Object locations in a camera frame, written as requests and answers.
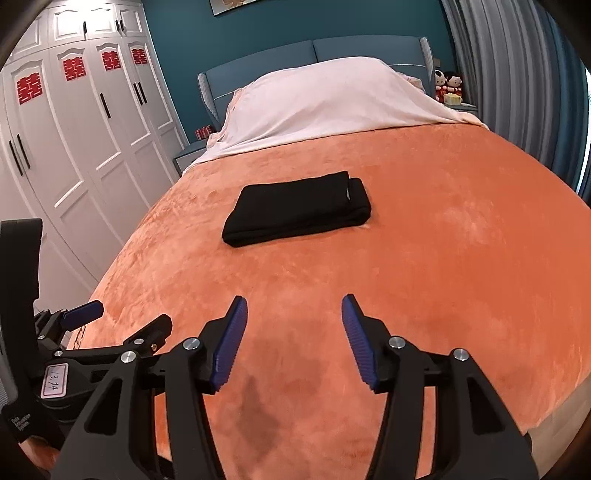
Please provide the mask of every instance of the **white wardrobe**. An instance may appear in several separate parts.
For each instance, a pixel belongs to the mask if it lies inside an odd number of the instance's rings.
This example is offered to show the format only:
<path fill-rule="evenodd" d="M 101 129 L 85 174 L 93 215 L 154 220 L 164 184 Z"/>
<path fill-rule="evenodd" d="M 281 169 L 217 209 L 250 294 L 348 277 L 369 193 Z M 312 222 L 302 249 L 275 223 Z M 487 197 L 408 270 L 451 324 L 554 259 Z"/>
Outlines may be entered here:
<path fill-rule="evenodd" d="M 35 307 L 84 303 L 187 145 L 141 4 L 53 2 L 0 75 L 0 220 L 44 222 Z"/>

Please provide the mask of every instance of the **metal screw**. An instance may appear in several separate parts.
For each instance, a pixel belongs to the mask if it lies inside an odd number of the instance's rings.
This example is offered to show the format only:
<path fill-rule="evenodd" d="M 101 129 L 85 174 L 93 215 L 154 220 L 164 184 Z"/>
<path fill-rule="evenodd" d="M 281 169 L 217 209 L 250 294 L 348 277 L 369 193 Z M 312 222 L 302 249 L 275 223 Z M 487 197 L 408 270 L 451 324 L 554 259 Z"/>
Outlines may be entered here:
<path fill-rule="evenodd" d="M 201 342 L 199 341 L 198 338 L 187 338 L 184 342 L 183 342 L 183 348 L 185 350 L 195 350 L 196 348 L 199 347 L 199 345 L 201 345 Z"/>
<path fill-rule="evenodd" d="M 388 345 L 392 348 L 401 349 L 406 345 L 406 340 L 402 337 L 390 337 Z"/>
<path fill-rule="evenodd" d="M 132 352 L 131 350 L 128 352 L 125 352 L 121 355 L 121 361 L 125 364 L 129 364 L 131 362 L 133 362 L 135 360 L 135 357 L 137 357 L 137 355 L 135 354 L 135 352 Z"/>
<path fill-rule="evenodd" d="M 456 360 L 459 360 L 460 362 L 465 362 L 470 358 L 470 354 L 468 353 L 468 351 L 464 350 L 463 348 L 456 348 L 453 351 L 453 356 Z"/>

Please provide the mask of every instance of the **white pillow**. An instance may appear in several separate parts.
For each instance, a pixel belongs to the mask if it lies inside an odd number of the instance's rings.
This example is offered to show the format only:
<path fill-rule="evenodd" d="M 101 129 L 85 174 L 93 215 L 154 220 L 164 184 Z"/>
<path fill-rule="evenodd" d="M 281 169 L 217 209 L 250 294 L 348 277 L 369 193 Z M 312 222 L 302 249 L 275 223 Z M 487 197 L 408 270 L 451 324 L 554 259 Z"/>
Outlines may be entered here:
<path fill-rule="evenodd" d="M 483 126 L 477 117 L 425 95 L 409 79 L 368 57 L 268 73 L 236 91 L 222 131 L 210 137 L 207 151 L 194 164 L 380 128 L 459 122 Z"/>

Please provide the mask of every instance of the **black folded cloth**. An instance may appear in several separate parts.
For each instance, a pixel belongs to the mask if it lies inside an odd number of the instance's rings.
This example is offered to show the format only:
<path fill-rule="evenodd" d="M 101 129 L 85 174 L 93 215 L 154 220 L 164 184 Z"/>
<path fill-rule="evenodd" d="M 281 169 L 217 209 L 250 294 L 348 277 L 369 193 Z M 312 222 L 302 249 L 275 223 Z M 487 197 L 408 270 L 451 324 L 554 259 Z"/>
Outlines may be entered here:
<path fill-rule="evenodd" d="M 323 177 L 248 185 L 226 220 L 233 247 L 361 225 L 371 215 L 363 183 L 341 171 Z"/>

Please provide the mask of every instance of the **blue headboard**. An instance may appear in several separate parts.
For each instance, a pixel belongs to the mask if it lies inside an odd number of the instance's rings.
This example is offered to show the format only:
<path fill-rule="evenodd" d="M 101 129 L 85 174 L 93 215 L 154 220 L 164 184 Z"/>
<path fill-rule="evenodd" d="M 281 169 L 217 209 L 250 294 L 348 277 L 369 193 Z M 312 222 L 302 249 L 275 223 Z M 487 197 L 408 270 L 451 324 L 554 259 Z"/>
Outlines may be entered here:
<path fill-rule="evenodd" d="M 426 38 L 357 35 L 292 43 L 212 68 L 197 77 L 201 99 L 220 130 L 236 89 L 270 72 L 343 57 L 375 57 L 398 72 L 421 79 L 428 95 L 435 93 L 433 55 Z"/>

